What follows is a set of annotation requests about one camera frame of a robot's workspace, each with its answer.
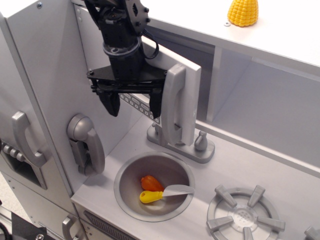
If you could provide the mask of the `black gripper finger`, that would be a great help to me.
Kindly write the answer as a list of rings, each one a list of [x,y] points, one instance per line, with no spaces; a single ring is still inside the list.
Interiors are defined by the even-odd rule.
[[[98,96],[108,113],[117,117],[121,105],[119,94],[115,92],[100,92]]]
[[[149,106],[154,118],[158,118],[161,115],[162,96],[163,91],[161,88],[154,88],[149,94]]]

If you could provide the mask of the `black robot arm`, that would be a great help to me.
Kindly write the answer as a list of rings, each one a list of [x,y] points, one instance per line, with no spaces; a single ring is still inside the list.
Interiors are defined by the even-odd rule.
[[[86,0],[91,18],[103,38],[103,51],[110,65],[88,71],[91,89],[108,111],[116,117],[120,110],[120,94],[148,94],[154,118],[161,115],[166,73],[151,66],[159,51],[151,55],[144,51],[142,36],[153,40],[146,30],[150,22],[149,9],[139,0]]]

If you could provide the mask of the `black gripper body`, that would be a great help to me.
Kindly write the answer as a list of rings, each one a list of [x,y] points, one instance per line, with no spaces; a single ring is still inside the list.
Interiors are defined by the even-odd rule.
[[[157,88],[163,92],[166,71],[147,63],[157,57],[158,51],[151,55],[144,51],[105,53],[110,65],[89,70],[86,75],[92,82],[93,92],[150,94]]]

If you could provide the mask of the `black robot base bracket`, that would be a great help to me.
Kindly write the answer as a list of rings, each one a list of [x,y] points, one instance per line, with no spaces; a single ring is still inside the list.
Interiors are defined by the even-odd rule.
[[[37,228],[30,222],[11,212],[11,233],[8,228],[0,223],[1,240],[49,240],[47,231]]]

